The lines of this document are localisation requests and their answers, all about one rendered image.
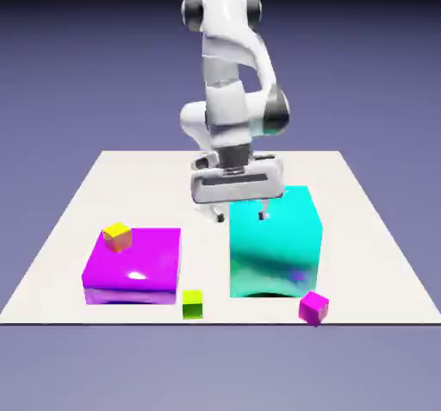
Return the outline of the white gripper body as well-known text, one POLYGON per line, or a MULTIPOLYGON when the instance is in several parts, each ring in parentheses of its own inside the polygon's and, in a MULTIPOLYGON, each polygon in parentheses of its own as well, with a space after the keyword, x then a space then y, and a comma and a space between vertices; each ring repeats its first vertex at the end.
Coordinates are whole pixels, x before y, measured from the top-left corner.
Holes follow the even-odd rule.
POLYGON ((278 198, 284 190, 280 159, 254 159, 240 168, 205 168, 191 174, 191 195, 200 204, 278 198))

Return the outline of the small green cube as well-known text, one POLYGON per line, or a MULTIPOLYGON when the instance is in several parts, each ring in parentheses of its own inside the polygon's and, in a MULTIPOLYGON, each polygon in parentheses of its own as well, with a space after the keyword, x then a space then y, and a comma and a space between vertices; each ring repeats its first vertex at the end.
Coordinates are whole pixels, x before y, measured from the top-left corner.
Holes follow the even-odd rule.
POLYGON ((182 312, 185 320, 201 319, 203 317, 203 300, 201 290, 184 290, 182 301, 182 312))

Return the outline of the small yellow cube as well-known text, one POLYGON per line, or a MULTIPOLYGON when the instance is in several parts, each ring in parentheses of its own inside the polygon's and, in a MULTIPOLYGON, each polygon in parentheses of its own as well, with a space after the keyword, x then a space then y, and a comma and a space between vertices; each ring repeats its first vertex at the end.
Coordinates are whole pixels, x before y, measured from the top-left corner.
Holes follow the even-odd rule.
POLYGON ((116 222, 102 230, 106 247, 112 252, 122 252, 132 246, 131 228, 116 222))

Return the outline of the small magenta cube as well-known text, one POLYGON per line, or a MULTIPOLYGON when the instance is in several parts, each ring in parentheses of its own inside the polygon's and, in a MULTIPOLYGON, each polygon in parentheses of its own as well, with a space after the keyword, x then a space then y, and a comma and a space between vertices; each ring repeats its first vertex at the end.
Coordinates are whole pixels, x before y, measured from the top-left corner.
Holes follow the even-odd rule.
POLYGON ((299 318, 308 325, 317 327, 326 318, 329 307, 329 300, 314 292, 309 291, 299 304, 299 318))

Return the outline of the large cyan box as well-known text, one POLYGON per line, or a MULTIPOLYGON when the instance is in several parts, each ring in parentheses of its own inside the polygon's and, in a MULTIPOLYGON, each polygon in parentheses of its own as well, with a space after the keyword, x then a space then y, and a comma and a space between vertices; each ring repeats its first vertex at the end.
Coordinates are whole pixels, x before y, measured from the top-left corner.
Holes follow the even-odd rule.
POLYGON ((269 201, 229 205, 230 296, 302 297, 314 290, 323 226, 308 187, 288 186, 269 201))

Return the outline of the large magenta box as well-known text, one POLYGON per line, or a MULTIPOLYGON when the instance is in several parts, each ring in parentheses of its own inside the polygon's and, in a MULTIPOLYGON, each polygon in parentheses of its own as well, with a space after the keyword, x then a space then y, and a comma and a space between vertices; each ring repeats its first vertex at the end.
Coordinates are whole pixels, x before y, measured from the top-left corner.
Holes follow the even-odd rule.
POLYGON ((82 274, 88 305, 176 302, 181 230, 138 227, 131 235, 132 245, 121 252, 103 237, 96 241, 82 274))

